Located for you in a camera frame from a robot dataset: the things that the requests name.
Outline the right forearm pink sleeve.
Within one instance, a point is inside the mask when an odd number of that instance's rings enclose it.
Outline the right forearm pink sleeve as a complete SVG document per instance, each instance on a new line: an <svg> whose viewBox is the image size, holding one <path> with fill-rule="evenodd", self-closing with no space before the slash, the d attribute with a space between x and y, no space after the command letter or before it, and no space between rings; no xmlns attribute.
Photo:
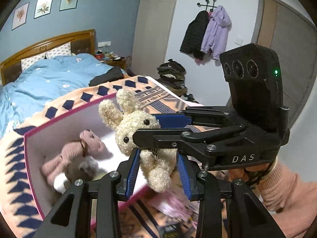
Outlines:
<svg viewBox="0 0 317 238"><path fill-rule="evenodd" d="M316 182L303 182L298 173L277 162L257 188L284 235L304 237L316 219Z"/></svg>

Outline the right hand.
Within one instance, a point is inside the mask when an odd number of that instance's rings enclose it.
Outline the right hand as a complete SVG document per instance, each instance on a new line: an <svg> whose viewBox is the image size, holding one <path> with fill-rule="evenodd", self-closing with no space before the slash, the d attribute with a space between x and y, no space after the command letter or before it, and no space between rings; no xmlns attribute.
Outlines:
<svg viewBox="0 0 317 238"><path fill-rule="evenodd" d="M247 186L256 186L268 176L272 167L273 163L268 163L246 168L229 169L229 180L241 179Z"/></svg>

